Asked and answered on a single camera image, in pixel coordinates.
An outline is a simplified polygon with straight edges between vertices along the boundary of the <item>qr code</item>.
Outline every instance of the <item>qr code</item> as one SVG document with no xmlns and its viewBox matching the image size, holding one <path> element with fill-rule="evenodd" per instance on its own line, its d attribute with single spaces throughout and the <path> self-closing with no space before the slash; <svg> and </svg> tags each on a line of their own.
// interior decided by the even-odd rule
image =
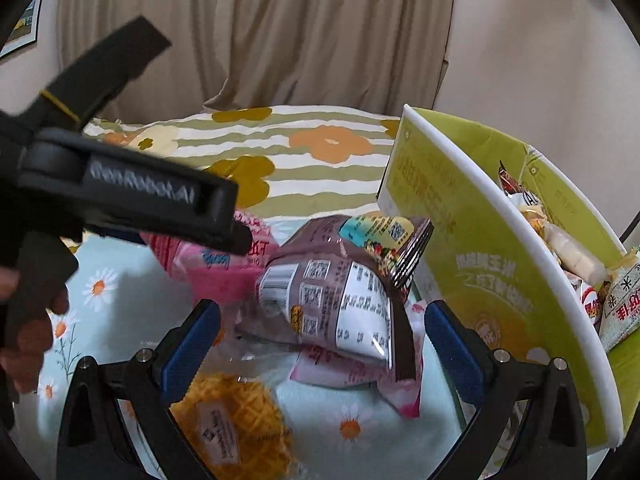
<svg viewBox="0 0 640 480">
<path fill-rule="evenodd" d="M 389 228 L 389 236 L 395 242 L 399 242 L 405 234 L 406 231 L 404 230 L 404 227 L 402 227 L 398 222 L 393 222 Z"/>
<path fill-rule="evenodd" d="M 322 303 L 322 287 L 300 283 L 300 304 L 320 308 Z"/>
<path fill-rule="evenodd" d="M 318 318 L 312 316 L 302 317 L 302 333 L 304 335 L 318 335 Z"/>
<path fill-rule="evenodd" d="M 305 278 L 324 280 L 329 273 L 329 266 L 331 266 L 329 260 L 310 260 L 306 264 Z"/>
</svg>

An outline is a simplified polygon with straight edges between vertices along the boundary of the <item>blue gripper pad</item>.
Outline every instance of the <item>blue gripper pad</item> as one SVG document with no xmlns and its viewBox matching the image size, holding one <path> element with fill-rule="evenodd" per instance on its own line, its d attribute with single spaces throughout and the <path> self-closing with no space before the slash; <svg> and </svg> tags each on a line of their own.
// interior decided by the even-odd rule
<svg viewBox="0 0 640 480">
<path fill-rule="evenodd" d="M 200 364 L 218 336 L 221 322 L 218 304 L 211 300 L 201 300 L 182 326 L 174 329 L 175 333 L 167 334 L 165 339 L 175 337 L 176 341 L 159 377 L 164 402 L 171 404 L 184 398 Z"/>
<path fill-rule="evenodd" d="M 446 373 L 453 380 L 463 402 L 482 405 L 486 391 L 486 380 L 481 367 L 467 348 L 463 336 L 434 301 L 424 311 L 424 328 L 438 353 Z M 459 330 L 466 330 L 459 323 Z"/>
</svg>

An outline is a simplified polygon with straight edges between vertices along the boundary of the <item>metal screw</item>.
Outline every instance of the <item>metal screw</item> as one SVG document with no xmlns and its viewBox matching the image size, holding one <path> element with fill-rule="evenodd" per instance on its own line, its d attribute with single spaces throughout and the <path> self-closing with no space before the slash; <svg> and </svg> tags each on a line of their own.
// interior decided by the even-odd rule
<svg viewBox="0 0 640 480">
<path fill-rule="evenodd" d="M 561 357 L 556 357 L 554 359 L 554 366 L 558 370 L 566 370 L 566 361 L 564 359 L 562 359 Z"/>
<path fill-rule="evenodd" d="M 506 350 L 503 350 L 502 348 L 498 348 L 494 352 L 494 357 L 495 357 L 495 360 L 498 361 L 499 363 L 505 363 L 509 359 L 511 359 L 511 355 L 509 354 L 509 352 L 507 352 Z"/>
<path fill-rule="evenodd" d="M 86 370 L 92 364 L 93 364 L 93 359 L 91 359 L 89 356 L 84 356 L 82 359 L 80 359 L 78 363 L 78 367 L 82 370 Z"/>
<path fill-rule="evenodd" d="M 136 352 L 136 361 L 139 363 L 146 363 L 147 361 L 151 361 L 153 356 L 154 351 L 151 348 L 143 348 Z"/>
</svg>

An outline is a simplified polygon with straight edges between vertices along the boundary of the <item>barcode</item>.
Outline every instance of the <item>barcode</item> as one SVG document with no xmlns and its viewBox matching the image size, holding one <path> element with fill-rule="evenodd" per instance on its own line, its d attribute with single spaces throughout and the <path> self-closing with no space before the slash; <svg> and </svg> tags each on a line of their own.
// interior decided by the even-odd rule
<svg viewBox="0 0 640 480">
<path fill-rule="evenodd" d="M 320 308 L 322 303 L 322 287 L 300 283 L 300 304 Z"/>
<path fill-rule="evenodd" d="M 277 316 L 289 311 L 291 282 L 298 264 L 269 267 L 260 280 L 258 301 L 267 316 Z"/>
<path fill-rule="evenodd" d="M 304 335 L 318 336 L 318 318 L 312 316 L 303 316 L 302 333 Z"/>
<path fill-rule="evenodd" d="M 305 278 L 324 280 L 329 273 L 329 266 L 331 266 L 329 260 L 310 260 L 306 264 Z"/>
<path fill-rule="evenodd" d="M 395 242 L 399 242 L 405 234 L 406 231 L 404 230 L 404 227 L 402 227 L 397 221 L 393 222 L 389 228 L 389 236 Z"/>
</svg>

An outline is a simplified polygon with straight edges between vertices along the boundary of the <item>yellow band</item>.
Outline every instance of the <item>yellow band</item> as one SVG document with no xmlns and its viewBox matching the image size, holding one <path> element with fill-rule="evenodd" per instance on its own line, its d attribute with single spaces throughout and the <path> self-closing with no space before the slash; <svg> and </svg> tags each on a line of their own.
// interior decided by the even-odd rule
<svg viewBox="0 0 640 480">
<path fill-rule="evenodd" d="M 63 114 L 71 117 L 76 123 L 80 122 L 80 117 L 78 117 L 75 113 L 73 113 L 60 99 L 58 99 L 55 95 L 53 95 L 46 88 L 44 90 L 40 90 L 40 95 L 45 99 L 51 101 L 58 110 L 60 110 Z"/>
</svg>

